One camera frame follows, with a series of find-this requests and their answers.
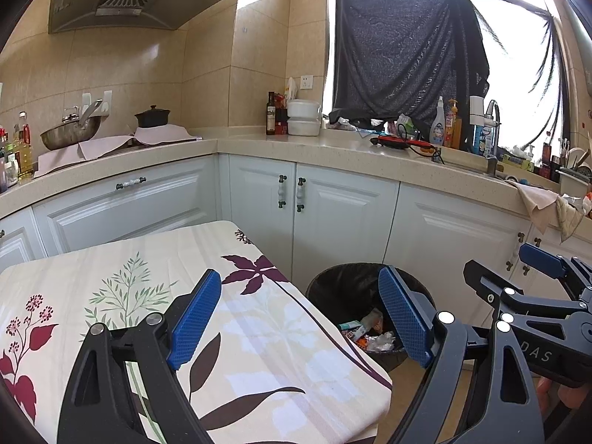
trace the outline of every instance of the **window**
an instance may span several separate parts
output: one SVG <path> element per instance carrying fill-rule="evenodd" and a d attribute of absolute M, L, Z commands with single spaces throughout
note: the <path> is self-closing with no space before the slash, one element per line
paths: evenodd
<path fill-rule="evenodd" d="M 491 99 L 499 103 L 500 146 L 525 145 L 546 126 L 533 142 L 536 160 L 542 154 L 543 142 L 549 141 L 546 132 L 552 129 L 557 115 L 558 123 L 551 143 L 558 154 L 558 139 L 564 131 L 569 133 L 569 121 L 565 121 L 563 114 L 561 96 L 565 83 L 560 78 L 558 55 L 551 52 L 545 59 L 549 37 L 552 37 L 549 24 L 552 25 L 552 18 L 558 15 L 553 0 L 471 1 L 483 17 L 480 26 L 490 66 L 490 89 L 485 104 Z M 330 60 L 323 99 L 326 114 L 332 110 L 334 31 L 333 18 L 330 21 Z"/>

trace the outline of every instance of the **human hand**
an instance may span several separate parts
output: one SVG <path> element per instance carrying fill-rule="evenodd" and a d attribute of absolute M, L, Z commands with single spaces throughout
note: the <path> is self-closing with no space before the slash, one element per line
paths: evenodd
<path fill-rule="evenodd" d="M 536 386 L 536 396 L 539 400 L 539 407 L 541 408 L 542 414 L 544 414 L 547 409 L 549 409 L 548 393 L 552 384 L 553 381 L 551 381 L 551 379 L 541 377 L 539 383 Z M 578 389 L 572 389 L 562 385 L 559 387 L 557 395 L 566 407 L 570 409 L 579 409 L 579 407 L 582 405 L 582 402 L 584 402 L 584 399 L 586 399 L 589 390 L 590 384 L 584 384 Z"/>

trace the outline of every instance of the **trash can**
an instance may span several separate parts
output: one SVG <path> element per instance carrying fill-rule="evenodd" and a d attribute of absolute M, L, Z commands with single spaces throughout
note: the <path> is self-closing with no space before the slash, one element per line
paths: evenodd
<path fill-rule="evenodd" d="M 383 313 L 383 331 L 395 332 L 395 348 L 383 352 L 366 352 L 384 370 L 390 372 L 407 358 L 392 319 L 378 292 L 378 274 L 387 267 L 377 263 L 349 263 L 322 271 L 310 283 L 306 297 L 336 326 L 362 320 L 372 309 Z M 397 269 L 409 290 L 422 293 L 434 305 L 427 289 L 412 275 Z"/>

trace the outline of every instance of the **cooking oil bottle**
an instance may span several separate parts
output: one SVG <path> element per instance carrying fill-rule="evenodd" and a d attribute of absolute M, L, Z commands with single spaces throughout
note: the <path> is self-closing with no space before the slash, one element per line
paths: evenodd
<path fill-rule="evenodd" d="M 25 121 L 27 113 L 21 112 L 19 120 Z M 33 176 L 33 156 L 31 155 L 31 129 L 26 123 L 17 123 L 14 126 L 14 153 L 17 155 L 19 181 L 30 179 Z"/>

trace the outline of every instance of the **tile floor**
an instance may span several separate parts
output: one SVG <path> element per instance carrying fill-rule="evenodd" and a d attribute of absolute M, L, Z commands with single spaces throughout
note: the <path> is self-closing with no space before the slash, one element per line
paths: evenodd
<path fill-rule="evenodd" d="M 424 369 L 411 359 L 407 359 L 399 367 L 389 373 L 393 380 L 391 407 L 388 414 L 378 425 L 378 436 L 374 444 L 385 444 L 389 440 L 389 437 L 393 434 L 399 422 L 405 415 L 413 396 L 415 396 L 415 392 L 423 378 L 423 374 Z M 448 417 L 446 417 L 442 432 L 440 432 L 438 442 L 450 439 L 450 437 L 454 435 L 458 420 L 461 417 L 461 412 L 463 412 L 463 405 L 467 397 L 470 382 L 471 373 L 467 370 L 463 370 L 458 382 L 457 392 L 452 401 L 451 409 L 448 412 Z"/>

